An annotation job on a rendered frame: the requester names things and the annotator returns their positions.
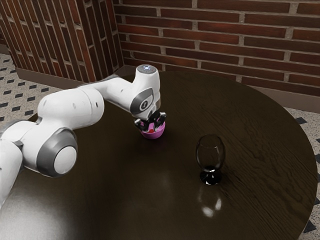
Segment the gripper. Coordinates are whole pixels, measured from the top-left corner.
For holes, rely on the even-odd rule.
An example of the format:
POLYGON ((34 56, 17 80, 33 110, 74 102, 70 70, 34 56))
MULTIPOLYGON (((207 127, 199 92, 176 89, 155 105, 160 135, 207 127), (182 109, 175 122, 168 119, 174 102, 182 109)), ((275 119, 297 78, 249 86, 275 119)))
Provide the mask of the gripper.
POLYGON ((149 116, 149 118, 147 120, 143 120, 143 119, 140 119, 140 118, 137 118, 136 120, 138 120, 138 122, 142 121, 143 122, 142 123, 142 131, 143 132, 148 132, 150 123, 154 123, 154 128, 157 129, 160 126, 163 125, 163 123, 166 120, 166 117, 167 117, 167 115, 166 115, 165 112, 160 112, 159 110, 156 110, 154 113, 152 113, 149 116))

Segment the dark stemless wine glass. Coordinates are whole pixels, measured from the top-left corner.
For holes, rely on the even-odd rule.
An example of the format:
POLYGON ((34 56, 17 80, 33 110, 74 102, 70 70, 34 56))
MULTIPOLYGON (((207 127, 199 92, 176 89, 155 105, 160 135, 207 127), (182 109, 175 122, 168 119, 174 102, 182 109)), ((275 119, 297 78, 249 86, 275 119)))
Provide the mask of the dark stemless wine glass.
POLYGON ((206 185, 216 185, 222 180, 221 169, 225 162, 225 146, 215 134, 203 135, 197 142, 195 158, 201 169, 200 180, 206 185))

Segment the purple bowl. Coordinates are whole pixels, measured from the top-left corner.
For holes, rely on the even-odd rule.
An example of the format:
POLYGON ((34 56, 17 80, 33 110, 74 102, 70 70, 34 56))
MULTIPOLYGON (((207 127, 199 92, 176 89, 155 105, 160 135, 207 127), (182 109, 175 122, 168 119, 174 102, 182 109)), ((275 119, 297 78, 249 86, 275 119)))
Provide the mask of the purple bowl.
POLYGON ((154 123, 151 122, 151 123, 149 124, 149 130, 150 130, 150 129, 153 129, 154 132, 153 132, 153 133, 148 133, 148 132, 144 132, 144 131, 141 130, 142 124, 143 124, 142 121, 136 120, 136 121, 134 122, 134 124, 135 124, 136 127, 140 130, 140 133, 141 133, 146 139, 150 139, 150 140, 159 138, 159 137, 163 134, 163 132, 164 132, 164 130, 165 130, 165 126, 166 126, 166 123, 164 122, 163 125, 160 126, 159 128, 154 128, 154 123))

